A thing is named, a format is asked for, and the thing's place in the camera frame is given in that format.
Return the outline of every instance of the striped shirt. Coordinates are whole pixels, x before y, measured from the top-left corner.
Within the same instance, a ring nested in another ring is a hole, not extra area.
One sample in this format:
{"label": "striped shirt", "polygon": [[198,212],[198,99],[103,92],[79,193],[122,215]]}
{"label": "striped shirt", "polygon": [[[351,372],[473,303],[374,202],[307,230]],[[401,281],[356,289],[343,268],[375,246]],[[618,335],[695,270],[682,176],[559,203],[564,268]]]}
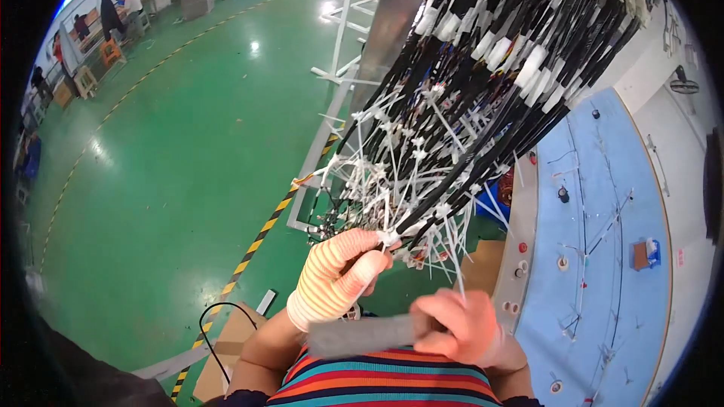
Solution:
{"label": "striped shirt", "polygon": [[[229,404],[258,407],[258,392],[239,390]],[[535,400],[516,403],[539,406]],[[503,405],[497,400],[485,372],[446,357],[415,352],[411,347],[365,356],[320,360],[306,346],[266,405]]]}

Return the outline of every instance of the yellow black hazard line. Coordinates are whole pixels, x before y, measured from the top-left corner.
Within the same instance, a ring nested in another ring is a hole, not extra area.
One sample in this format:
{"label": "yellow black hazard line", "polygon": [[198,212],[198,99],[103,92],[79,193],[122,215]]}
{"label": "yellow black hazard line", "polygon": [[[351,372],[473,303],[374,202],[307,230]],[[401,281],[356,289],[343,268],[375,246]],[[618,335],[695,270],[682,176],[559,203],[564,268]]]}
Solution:
{"label": "yellow black hazard line", "polygon": [[335,141],[337,141],[337,139],[339,139],[339,137],[337,137],[336,135],[330,135],[330,139],[327,140],[327,144],[324,145],[324,149],[321,150],[322,157],[326,156],[327,153],[330,152],[330,149],[334,146],[334,143]]}
{"label": "yellow black hazard line", "polygon": [[[267,237],[267,233],[269,230],[272,229],[272,227],[275,225],[276,221],[279,219],[279,216],[284,213],[284,209],[289,205],[289,203],[292,202],[292,199],[294,198],[294,195],[297,194],[297,191],[299,191],[299,186],[296,184],[292,185],[292,188],[289,189],[287,194],[285,195],[284,199],[276,206],[276,209],[273,214],[271,214],[271,217],[267,220],[266,223],[264,223],[264,227],[259,231],[258,235],[256,235],[256,239],[254,239],[254,242],[251,244],[249,249],[246,251],[246,254],[241,259],[241,262],[239,263],[239,266],[236,267],[234,270],[234,274],[229,279],[229,283],[224,286],[224,289],[222,290],[221,295],[216,300],[217,302],[224,302],[226,301],[227,297],[229,296],[229,293],[231,293],[232,289],[234,289],[234,286],[239,281],[239,277],[241,277],[242,272],[244,272],[244,269],[246,269],[246,266],[249,264],[249,261],[251,261],[251,257],[254,256],[256,251],[259,249],[259,246],[264,241],[264,238]],[[203,329],[204,332],[208,333],[209,330],[212,328],[213,320],[216,319],[216,315],[219,313],[223,305],[217,305],[212,308],[212,310],[209,312],[209,315],[206,317],[206,322],[204,323]],[[192,348],[197,348],[204,344],[204,335],[199,332],[198,336],[196,337],[196,341],[194,341]],[[178,397],[179,392],[181,391],[181,385],[183,385],[183,381],[186,380],[186,376],[188,375],[188,371],[191,368],[191,366],[187,366],[184,368],[181,373],[179,374],[178,378],[176,378],[176,384],[174,385],[173,389],[171,390],[171,399],[176,402],[176,398]]]}
{"label": "yellow black hazard line", "polygon": [[[196,35],[196,36],[195,36],[194,38],[192,38],[191,40],[186,41],[184,44],[181,45],[181,47],[179,47],[178,49],[176,49],[174,52],[171,52],[170,54],[168,54],[165,58],[163,58],[160,62],[158,62],[158,63],[156,64],[156,66],[154,66],[153,68],[151,68],[148,73],[146,73],[143,77],[141,77],[140,79],[138,79],[138,80],[136,81],[136,83],[133,84],[133,86],[130,87],[130,89],[126,92],[126,94],[123,95],[123,97],[121,97],[121,99],[119,99],[118,102],[113,106],[113,108],[106,114],[106,116],[104,117],[104,119],[103,119],[103,121],[101,122],[101,124],[99,124],[99,125],[98,125],[98,128],[96,128],[95,132],[98,132],[98,131],[101,130],[101,128],[103,128],[103,125],[105,124],[105,122],[108,121],[109,118],[111,118],[111,114],[118,108],[118,106],[121,105],[121,103],[122,103],[123,101],[125,101],[125,99],[128,97],[128,95],[130,95],[131,92],[132,92],[133,90],[135,90],[136,87],[137,87],[141,82],[145,81],[146,78],[149,77],[151,73],[153,73],[156,69],[160,68],[161,65],[163,65],[164,63],[166,63],[166,61],[167,61],[168,59],[170,59],[171,57],[173,57],[174,55],[176,55],[176,54],[178,53],[178,51],[182,50],[184,47],[188,46],[189,44],[193,43],[193,42],[196,41],[197,39],[201,38],[202,36],[204,36],[204,35],[207,34],[208,32],[211,32],[211,31],[214,30],[216,27],[221,26],[222,24],[225,24],[226,22],[231,21],[233,18],[236,18],[237,16],[246,13],[247,11],[253,10],[254,8],[256,8],[256,7],[258,7],[258,6],[261,6],[261,5],[263,5],[263,4],[267,3],[267,2],[272,2],[272,1],[273,1],[273,0],[264,0],[264,1],[261,2],[261,3],[258,3],[258,4],[254,5],[254,6],[245,8],[245,9],[243,9],[243,10],[241,10],[241,11],[235,13],[235,14],[232,14],[231,16],[229,16],[228,18],[224,19],[223,21],[221,21],[221,22],[217,23],[216,25],[211,26],[211,27],[209,27],[208,29],[204,30],[203,32],[199,33],[198,35]],[[40,268],[40,271],[39,271],[40,273],[43,273],[43,265],[45,264],[45,255],[46,255],[46,252],[47,252],[47,250],[48,250],[48,240],[50,240],[50,231],[53,229],[53,222],[55,221],[56,213],[58,213],[58,206],[60,206],[60,201],[63,199],[63,194],[65,193],[65,189],[68,188],[68,182],[70,182],[70,178],[71,178],[71,176],[73,176],[73,173],[75,172],[75,168],[77,167],[78,162],[80,162],[80,159],[83,157],[83,154],[86,153],[86,148],[88,148],[88,147],[91,145],[91,142],[92,142],[92,141],[93,141],[93,137],[91,137],[91,138],[86,142],[86,145],[83,147],[83,150],[80,152],[80,155],[79,155],[78,158],[76,159],[75,164],[73,165],[72,170],[70,170],[70,174],[68,175],[68,179],[66,180],[65,185],[63,186],[63,192],[60,193],[60,197],[59,197],[59,199],[58,199],[58,203],[56,203],[56,205],[55,205],[55,210],[53,211],[53,216],[52,216],[51,219],[50,219],[50,225],[49,225],[49,227],[48,227],[48,233],[46,233],[45,243],[43,244],[43,258],[41,259],[41,268]]]}

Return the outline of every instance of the white shirt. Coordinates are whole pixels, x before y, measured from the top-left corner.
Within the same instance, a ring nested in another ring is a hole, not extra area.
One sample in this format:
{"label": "white shirt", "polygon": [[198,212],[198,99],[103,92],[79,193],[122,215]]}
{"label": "white shirt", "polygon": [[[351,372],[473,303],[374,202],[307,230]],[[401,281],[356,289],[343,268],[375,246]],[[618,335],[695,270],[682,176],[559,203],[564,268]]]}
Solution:
{"label": "white shirt", "polygon": [[123,7],[126,9],[126,11],[128,11],[128,13],[133,13],[134,11],[141,11],[143,9],[143,5],[140,4],[140,0],[124,0]]}

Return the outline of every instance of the striped glove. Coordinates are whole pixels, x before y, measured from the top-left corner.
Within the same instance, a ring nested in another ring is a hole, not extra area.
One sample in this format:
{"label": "striped glove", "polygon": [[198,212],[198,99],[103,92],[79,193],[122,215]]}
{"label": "striped glove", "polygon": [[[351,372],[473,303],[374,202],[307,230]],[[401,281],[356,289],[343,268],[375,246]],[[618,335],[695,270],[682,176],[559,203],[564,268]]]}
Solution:
{"label": "striped glove", "polygon": [[375,231],[353,229],[312,247],[297,288],[287,299],[292,323],[307,332],[311,322],[339,319],[361,295],[371,294],[379,273],[393,266],[389,252],[374,250],[379,244]]}

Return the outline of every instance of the right hand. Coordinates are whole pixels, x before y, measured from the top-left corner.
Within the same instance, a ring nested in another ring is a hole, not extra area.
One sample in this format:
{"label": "right hand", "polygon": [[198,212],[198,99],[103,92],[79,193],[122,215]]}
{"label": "right hand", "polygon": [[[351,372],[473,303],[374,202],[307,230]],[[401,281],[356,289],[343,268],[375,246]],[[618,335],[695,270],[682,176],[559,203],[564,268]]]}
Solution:
{"label": "right hand", "polygon": [[463,364],[494,366],[505,339],[495,319],[495,308],[484,291],[466,291],[465,295],[463,300],[459,292],[441,288],[413,302],[412,314],[431,316],[448,329],[447,332],[430,331],[418,339],[414,348]]}

